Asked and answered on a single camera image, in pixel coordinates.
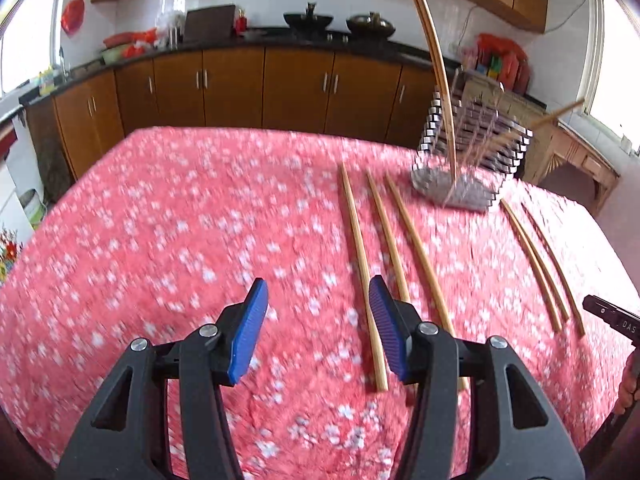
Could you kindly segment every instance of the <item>screw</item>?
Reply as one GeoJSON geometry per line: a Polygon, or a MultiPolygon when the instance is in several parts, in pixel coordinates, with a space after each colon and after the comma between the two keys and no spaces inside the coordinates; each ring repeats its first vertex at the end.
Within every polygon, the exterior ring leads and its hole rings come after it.
{"type": "Polygon", "coordinates": [[[492,335],[489,338],[489,343],[491,343],[491,346],[494,348],[507,348],[507,346],[509,346],[509,343],[507,343],[507,340],[503,337],[500,337],[499,335],[492,335]]]}
{"type": "Polygon", "coordinates": [[[218,333],[218,327],[213,324],[203,325],[198,330],[202,337],[213,337],[218,333]]]}
{"type": "Polygon", "coordinates": [[[142,352],[148,346],[149,342],[143,337],[139,337],[138,339],[134,339],[131,342],[131,349],[134,352],[142,352]]]}
{"type": "Polygon", "coordinates": [[[424,335],[436,335],[438,333],[438,326],[428,321],[420,323],[418,330],[424,335]]]}

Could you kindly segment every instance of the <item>blue gripper pad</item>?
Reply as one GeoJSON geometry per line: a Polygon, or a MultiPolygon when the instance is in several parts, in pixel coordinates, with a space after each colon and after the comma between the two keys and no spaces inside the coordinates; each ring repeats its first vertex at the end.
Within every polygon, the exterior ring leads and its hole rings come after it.
{"type": "Polygon", "coordinates": [[[385,280],[380,275],[374,276],[369,282],[369,305],[380,333],[389,368],[398,376],[398,379],[404,381],[408,375],[411,330],[404,322],[398,305],[391,297],[385,280]]]}
{"type": "Polygon", "coordinates": [[[258,333],[269,303],[267,282],[257,278],[242,304],[242,317],[231,342],[229,368],[227,371],[231,384],[238,384],[246,373],[254,354],[258,333]]]}

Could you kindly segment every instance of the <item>cable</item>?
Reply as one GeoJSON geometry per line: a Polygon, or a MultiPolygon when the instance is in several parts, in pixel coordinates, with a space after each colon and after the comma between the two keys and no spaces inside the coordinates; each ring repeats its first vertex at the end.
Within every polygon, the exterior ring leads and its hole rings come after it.
{"type": "Polygon", "coordinates": [[[587,0],[583,0],[583,1],[582,1],[582,3],[581,3],[580,5],[578,5],[577,7],[575,7],[575,9],[572,11],[572,13],[571,13],[571,14],[569,14],[569,15],[566,17],[566,19],[564,20],[564,22],[560,23],[560,25],[558,25],[558,26],[556,26],[556,27],[553,27],[553,28],[550,28],[549,30],[546,30],[546,31],[545,31],[545,34],[548,34],[548,33],[550,33],[550,32],[553,32],[553,31],[555,31],[555,30],[558,30],[560,27],[562,27],[566,22],[568,22],[568,21],[571,19],[571,17],[572,17],[576,12],[578,12],[578,9],[580,9],[580,7],[582,7],[586,1],[587,1],[587,0]]]}
{"type": "MultiPolygon", "coordinates": [[[[587,0],[583,0],[583,1],[580,3],[580,5],[578,5],[577,7],[575,7],[575,9],[574,9],[574,10],[572,10],[571,14],[569,14],[569,15],[566,17],[566,19],[564,20],[564,22],[560,23],[560,25],[556,25],[555,27],[550,28],[549,30],[546,30],[546,31],[544,32],[544,34],[548,34],[548,33],[550,33],[550,32],[553,32],[553,31],[555,31],[555,30],[558,30],[560,27],[562,27],[566,22],[568,22],[568,21],[571,19],[571,17],[572,17],[576,12],[578,12],[578,10],[580,9],[580,7],[582,7],[582,6],[585,4],[585,2],[586,2],[586,1],[587,1],[587,0]]],[[[466,15],[465,24],[462,26],[462,32],[460,33],[460,39],[458,40],[458,49],[460,49],[460,45],[462,44],[462,40],[463,40],[463,39],[464,39],[464,37],[465,37],[465,34],[466,34],[466,28],[467,28],[467,26],[468,26],[468,24],[469,24],[469,18],[471,17],[471,13],[472,13],[475,9],[478,9],[478,8],[479,8],[479,6],[477,6],[477,5],[476,5],[476,6],[471,7],[471,8],[469,9],[469,12],[468,12],[468,13],[467,13],[467,15],[466,15]]]]}
{"type": "Polygon", "coordinates": [[[465,24],[462,26],[462,33],[460,34],[460,39],[458,40],[458,49],[460,49],[460,44],[462,43],[462,39],[465,37],[465,33],[466,33],[466,26],[469,24],[469,18],[471,17],[471,12],[474,9],[477,9],[479,6],[474,5],[473,7],[471,7],[469,9],[468,14],[466,15],[466,20],[465,20],[465,24]]]}

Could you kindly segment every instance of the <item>pink tablecloth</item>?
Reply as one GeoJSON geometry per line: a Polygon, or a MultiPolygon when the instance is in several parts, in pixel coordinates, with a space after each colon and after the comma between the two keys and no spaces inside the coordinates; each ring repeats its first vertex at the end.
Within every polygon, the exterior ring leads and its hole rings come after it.
{"type": "MultiPolygon", "coordinates": [[[[436,267],[458,336],[505,336],[577,446],[609,412],[630,345],[584,313],[553,335],[506,216],[432,207],[410,186],[409,150],[261,130],[156,128],[133,134],[65,196],[0,294],[0,402],[56,464],[103,377],[137,336],[183,338],[244,298],[255,276],[270,307],[249,373],[224,396],[247,478],[388,478],[411,407],[390,375],[374,393],[364,299],[338,163],[350,169],[370,271],[393,283],[364,169],[379,183],[414,305],[437,319],[382,177],[398,182],[436,267]]],[[[627,308],[638,294],[579,205],[514,184],[510,202],[544,218],[578,301],[627,308]]],[[[172,454],[185,475],[178,399],[172,454]]],[[[460,397],[455,471],[468,397],[460,397]]]]}

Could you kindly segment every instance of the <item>black tool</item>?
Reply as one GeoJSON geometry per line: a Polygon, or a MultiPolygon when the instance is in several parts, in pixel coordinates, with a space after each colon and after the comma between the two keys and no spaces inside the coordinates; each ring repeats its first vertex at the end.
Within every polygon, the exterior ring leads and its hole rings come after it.
{"type": "MultiPolygon", "coordinates": [[[[584,479],[556,412],[503,338],[453,338],[394,301],[380,276],[369,298],[391,369],[420,385],[396,480],[449,479],[459,376],[472,378],[472,423],[468,471],[457,478],[584,479]]],[[[78,422],[56,479],[180,480],[171,470],[166,420],[166,380],[180,379],[190,479],[242,480],[220,385],[233,386],[247,370],[266,307],[258,279],[244,303],[183,341],[133,341],[78,422]]]]}
{"type": "MultiPolygon", "coordinates": [[[[640,317],[597,296],[586,296],[582,300],[582,306],[587,312],[598,316],[614,330],[631,340],[631,344],[635,347],[632,354],[631,373],[640,378],[640,349],[638,348],[640,346],[640,317]]],[[[628,422],[630,419],[640,419],[638,406],[640,404],[634,401],[631,407],[625,410],[624,415],[610,413],[600,429],[580,452],[584,468],[588,473],[597,469],[612,448],[625,447],[625,444],[634,437],[635,424],[628,424],[628,422]]]]}
{"type": "Polygon", "coordinates": [[[184,340],[134,340],[86,409],[56,471],[58,480],[178,480],[171,470],[166,382],[180,380],[180,416],[191,480],[241,480],[220,385],[246,372],[267,309],[266,282],[184,340]]]}
{"type": "Polygon", "coordinates": [[[419,384],[396,480],[449,479],[458,377],[471,378],[471,436],[466,472],[456,478],[584,478],[558,414],[504,338],[453,338],[394,300],[381,276],[370,282],[369,304],[389,367],[404,384],[419,384]]]}

